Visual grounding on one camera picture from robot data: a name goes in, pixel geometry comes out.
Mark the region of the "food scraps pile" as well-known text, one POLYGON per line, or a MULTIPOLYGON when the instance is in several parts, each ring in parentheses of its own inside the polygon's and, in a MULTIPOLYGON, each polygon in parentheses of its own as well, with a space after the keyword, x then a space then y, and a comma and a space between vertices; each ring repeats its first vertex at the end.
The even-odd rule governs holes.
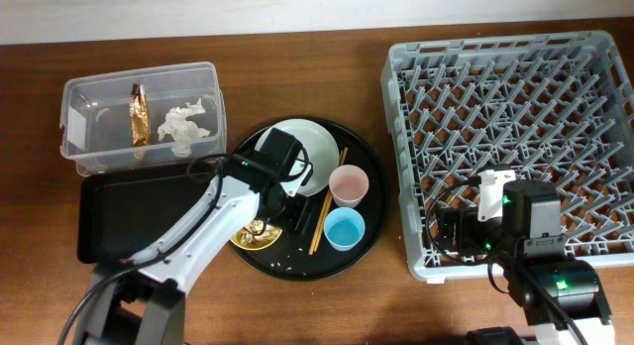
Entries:
POLYGON ((280 232, 281 230, 275 226, 254 220, 241 230, 239 240, 243 246, 255 247, 271 242, 280 232))

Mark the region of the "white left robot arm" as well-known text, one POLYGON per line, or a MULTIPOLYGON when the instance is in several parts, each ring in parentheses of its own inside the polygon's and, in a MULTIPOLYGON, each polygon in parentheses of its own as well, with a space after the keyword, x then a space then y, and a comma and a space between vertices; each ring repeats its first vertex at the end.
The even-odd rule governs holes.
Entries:
POLYGON ((280 217, 312 172, 306 151, 215 160, 205 192, 173 226, 126 263, 94 270, 60 343, 182 343, 186 298, 202 272, 239 230, 280 217))

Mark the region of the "pink plastic cup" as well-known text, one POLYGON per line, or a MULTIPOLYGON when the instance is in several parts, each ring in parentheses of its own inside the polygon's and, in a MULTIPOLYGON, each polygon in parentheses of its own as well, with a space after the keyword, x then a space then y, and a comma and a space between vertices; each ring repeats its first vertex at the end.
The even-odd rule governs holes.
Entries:
POLYGON ((343 165, 331 173, 329 188, 339 207, 355 208, 368 193, 370 179, 361 168, 343 165))

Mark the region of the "yellow bowl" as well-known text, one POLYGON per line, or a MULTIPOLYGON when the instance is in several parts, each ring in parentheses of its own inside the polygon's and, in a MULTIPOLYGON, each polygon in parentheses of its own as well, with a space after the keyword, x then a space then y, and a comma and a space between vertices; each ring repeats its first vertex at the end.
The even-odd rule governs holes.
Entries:
POLYGON ((281 234, 281 228, 254 220, 235 233, 230 241, 240 249, 259 251, 275 243, 281 234))

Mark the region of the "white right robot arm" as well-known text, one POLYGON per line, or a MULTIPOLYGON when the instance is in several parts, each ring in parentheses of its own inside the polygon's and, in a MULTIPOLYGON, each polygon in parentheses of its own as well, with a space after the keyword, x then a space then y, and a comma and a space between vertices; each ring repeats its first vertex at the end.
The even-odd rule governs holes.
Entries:
POLYGON ((475 247, 484 258, 475 264, 503 268, 507 294, 524 309, 540 344, 613 344, 611 310, 595 269, 568 257, 560 230, 561 201, 553 184, 513 180, 486 184, 473 176, 453 185, 432 201, 462 186, 476 186, 501 210, 481 215, 475 247))

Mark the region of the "blue plastic cup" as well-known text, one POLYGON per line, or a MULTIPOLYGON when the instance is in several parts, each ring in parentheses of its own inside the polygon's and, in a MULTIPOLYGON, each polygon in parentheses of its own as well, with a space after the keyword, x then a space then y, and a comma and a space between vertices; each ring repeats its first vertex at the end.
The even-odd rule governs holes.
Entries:
POLYGON ((366 223, 354 208, 339 207, 331 211, 324 221, 324 234, 337 251, 352 250, 364 237, 366 223))

